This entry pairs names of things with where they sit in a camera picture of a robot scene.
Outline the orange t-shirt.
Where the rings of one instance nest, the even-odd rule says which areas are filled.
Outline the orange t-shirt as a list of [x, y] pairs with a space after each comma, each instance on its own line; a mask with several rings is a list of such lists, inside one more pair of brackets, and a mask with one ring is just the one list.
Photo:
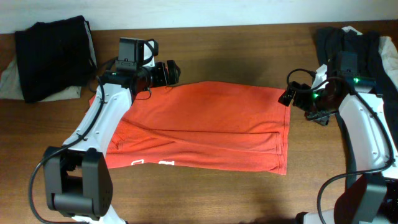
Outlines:
[[163, 164], [287, 172], [290, 109], [282, 90], [225, 82], [139, 93], [108, 146], [110, 169]]

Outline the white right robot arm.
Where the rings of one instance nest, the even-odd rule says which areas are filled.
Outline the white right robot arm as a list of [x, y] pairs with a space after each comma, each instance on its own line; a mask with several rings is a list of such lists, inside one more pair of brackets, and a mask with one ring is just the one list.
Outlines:
[[[304, 110], [309, 121], [326, 123], [339, 115], [346, 127], [354, 171], [328, 179], [317, 195], [315, 213], [299, 213], [297, 223], [397, 223], [397, 146], [382, 96], [373, 78], [349, 75], [314, 75], [308, 86], [287, 81], [279, 102]], [[333, 208], [322, 209], [322, 196], [336, 180], [354, 178]]]

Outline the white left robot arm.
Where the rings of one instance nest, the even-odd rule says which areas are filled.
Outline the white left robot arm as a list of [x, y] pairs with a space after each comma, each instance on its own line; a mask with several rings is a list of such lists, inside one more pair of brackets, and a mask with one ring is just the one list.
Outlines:
[[153, 67], [107, 68], [98, 77], [95, 99], [73, 134], [50, 146], [41, 165], [47, 206], [74, 223], [124, 223], [112, 207], [113, 183], [105, 162], [111, 138], [138, 93], [178, 83], [173, 60]]

